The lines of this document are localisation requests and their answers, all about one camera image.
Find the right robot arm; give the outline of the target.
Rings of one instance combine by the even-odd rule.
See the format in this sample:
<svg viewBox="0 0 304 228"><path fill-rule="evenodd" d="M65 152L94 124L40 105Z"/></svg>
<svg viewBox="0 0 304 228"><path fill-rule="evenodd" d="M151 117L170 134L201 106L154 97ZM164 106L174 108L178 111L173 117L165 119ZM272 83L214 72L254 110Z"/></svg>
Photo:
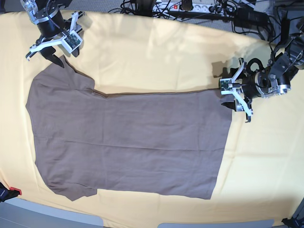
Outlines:
<svg viewBox="0 0 304 228"><path fill-rule="evenodd" d="M77 21L84 16L83 11L75 11L71 18L64 19L60 7L68 7L70 0L22 0L20 3L40 31L40 37L26 54L27 60L40 53L46 60L63 68L62 60L55 55L55 46L62 46L74 57L79 56L83 39L79 35L82 26Z"/></svg>

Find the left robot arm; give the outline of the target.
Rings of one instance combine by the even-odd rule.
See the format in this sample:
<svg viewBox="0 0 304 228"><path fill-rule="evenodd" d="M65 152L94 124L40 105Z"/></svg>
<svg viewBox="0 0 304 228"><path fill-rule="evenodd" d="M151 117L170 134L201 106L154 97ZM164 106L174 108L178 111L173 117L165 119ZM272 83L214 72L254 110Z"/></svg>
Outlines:
<svg viewBox="0 0 304 228"><path fill-rule="evenodd" d="M219 80L222 95L232 95L233 101L222 106L236 112L253 115L252 100L284 95L291 89L291 80L304 68L304 19L300 18L296 33L282 34L272 49L266 67L258 58L249 62L239 60L239 67L231 69L227 77Z"/></svg>

